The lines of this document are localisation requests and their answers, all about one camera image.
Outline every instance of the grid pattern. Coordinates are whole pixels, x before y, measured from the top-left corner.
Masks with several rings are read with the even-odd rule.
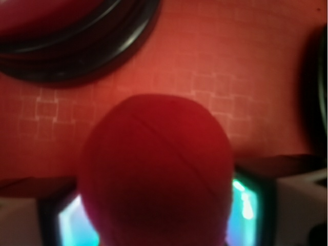
[[[236,157],[310,153],[299,70],[326,9],[320,0],[163,0],[146,44],[101,78],[49,88],[0,74],[0,178],[74,174],[93,126],[140,93],[201,103]]]

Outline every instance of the blue screen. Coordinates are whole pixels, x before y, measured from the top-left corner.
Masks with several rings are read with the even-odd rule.
[[[99,236],[93,229],[84,207],[81,196],[62,210],[58,216],[59,233],[62,246],[96,246]]]
[[[228,221],[227,243],[231,246],[255,246],[258,221],[258,197],[237,179],[233,180],[233,203]]]
[[[255,246],[258,197],[242,182],[233,180],[233,204],[228,221],[227,243],[230,246]],[[99,236],[75,197],[59,214],[62,246],[98,246]]]

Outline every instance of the red ball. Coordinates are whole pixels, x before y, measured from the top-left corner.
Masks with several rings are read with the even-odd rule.
[[[105,245],[221,245],[232,202],[227,136],[203,106],[138,95],[95,127],[78,185]]]

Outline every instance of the black round base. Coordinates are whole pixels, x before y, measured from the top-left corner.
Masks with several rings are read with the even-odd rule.
[[[68,80],[106,66],[112,70],[144,43],[160,0],[105,0],[81,23],[43,39],[0,44],[0,71],[19,79]]]

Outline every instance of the cyan light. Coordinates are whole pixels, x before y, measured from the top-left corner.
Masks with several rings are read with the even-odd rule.
[[[77,196],[59,216],[62,246],[98,246],[99,236],[84,210],[81,196]]]
[[[241,200],[243,200],[242,215],[245,219],[253,219],[254,212],[252,209],[251,202],[249,200],[249,195],[245,192],[241,194]]]
[[[233,203],[226,241],[230,246],[255,246],[259,197],[240,180],[234,179],[232,184]]]
[[[239,191],[245,191],[245,187],[237,180],[234,179],[233,186]]]

